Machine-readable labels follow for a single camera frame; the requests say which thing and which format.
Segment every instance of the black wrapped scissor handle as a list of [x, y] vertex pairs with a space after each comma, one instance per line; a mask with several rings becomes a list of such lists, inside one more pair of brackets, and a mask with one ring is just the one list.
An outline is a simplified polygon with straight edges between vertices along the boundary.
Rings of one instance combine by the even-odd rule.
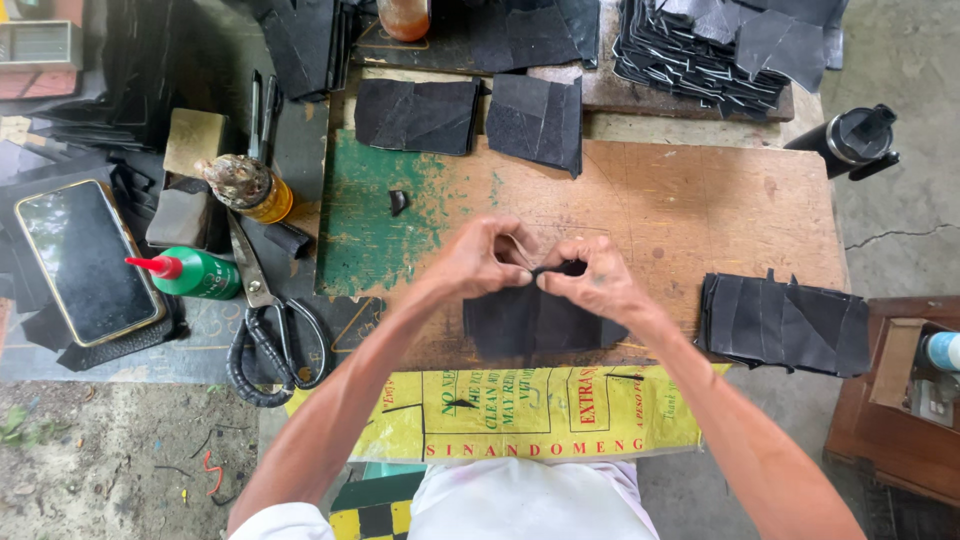
[[[294, 388], [309, 390], [315, 388], [320, 384], [321, 380], [324, 379], [326, 375], [326, 340], [324, 339], [324, 332], [320, 327], [320, 321], [318, 321], [313, 312], [300, 301], [290, 300], [286, 304], [283, 304], [280, 300], [277, 300], [276, 303], [270, 307], [276, 310], [277, 319], [279, 320], [280, 348], [282, 351], [277, 349], [276, 341], [263, 328], [263, 311], [267, 307], [248, 307], [243, 320], [240, 321], [240, 328], [237, 329], [237, 333], [233, 336], [233, 341], [230, 342], [230, 347], [227, 352], [227, 380], [229, 380], [233, 388], [236, 389], [237, 395], [243, 398], [244, 401], [256, 406], [273, 408], [290, 401], [290, 398], [294, 394]], [[317, 375], [310, 381], [300, 378], [298, 374], [299, 368], [290, 352], [290, 334], [287, 329], [286, 307], [291, 307], [294, 312], [299, 313], [310, 323], [310, 328], [313, 329], [320, 343], [320, 367], [317, 369]], [[253, 339], [254, 346], [270, 360], [270, 363], [274, 366], [274, 370], [280, 376], [282, 387], [279, 392], [268, 394], [261, 391], [254, 386], [244, 374], [242, 362], [243, 349], [248, 335]]]

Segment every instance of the smartphone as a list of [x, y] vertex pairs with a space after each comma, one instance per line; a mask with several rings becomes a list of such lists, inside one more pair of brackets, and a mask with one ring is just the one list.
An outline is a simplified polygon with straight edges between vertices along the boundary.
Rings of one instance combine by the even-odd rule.
[[84, 180], [20, 200], [16, 217], [74, 341], [93, 347], [165, 313], [108, 185]]

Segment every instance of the hand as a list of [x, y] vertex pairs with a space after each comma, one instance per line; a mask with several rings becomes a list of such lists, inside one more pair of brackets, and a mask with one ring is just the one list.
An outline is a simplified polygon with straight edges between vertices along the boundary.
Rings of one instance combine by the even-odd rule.
[[606, 236], [561, 240], [543, 260], [543, 266], [557, 266], [574, 259], [587, 264], [583, 276], [544, 272], [537, 277], [537, 286], [624, 326], [630, 326], [628, 322], [637, 311], [655, 306], [646, 290], [634, 281], [620, 251]]
[[512, 215], [482, 215], [464, 225], [440, 251], [421, 281], [447, 298], [479, 298], [533, 280], [533, 265], [520, 252], [537, 251], [534, 234]]

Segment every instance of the black-and-yellow checkered pattern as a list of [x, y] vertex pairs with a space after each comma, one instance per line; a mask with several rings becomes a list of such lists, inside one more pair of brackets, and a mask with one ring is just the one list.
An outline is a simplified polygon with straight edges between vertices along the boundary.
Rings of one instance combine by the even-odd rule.
[[384, 503], [330, 514], [337, 540], [406, 540], [410, 502]]

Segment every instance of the finger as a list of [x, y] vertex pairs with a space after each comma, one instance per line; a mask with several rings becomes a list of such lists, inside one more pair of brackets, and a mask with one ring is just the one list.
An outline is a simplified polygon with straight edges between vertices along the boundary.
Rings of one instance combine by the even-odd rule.
[[534, 269], [534, 265], [517, 248], [516, 240], [510, 236], [501, 235], [493, 241], [493, 254], [498, 256], [500, 262], [522, 266], [527, 270]]
[[516, 241], [523, 246], [523, 249], [527, 250], [527, 253], [535, 253], [540, 247], [537, 235], [515, 215], [489, 215], [483, 219], [488, 227], [492, 228], [493, 233], [497, 235], [509, 234], [516, 238]]
[[554, 296], [572, 298], [577, 289], [577, 281], [580, 279], [580, 277], [571, 278], [557, 272], [543, 272], [537, 276], [537, 287]]
[[543, 259], [543, 266], [557, 266], [565, 260], [590, 262], [589, 242], [587, 240], [561, 240]]
[[503, 272], [503, 286], [505, 287], [522, 287], [534, 280], [533, 274], [526, 268], [515, 264], [498, 264]]

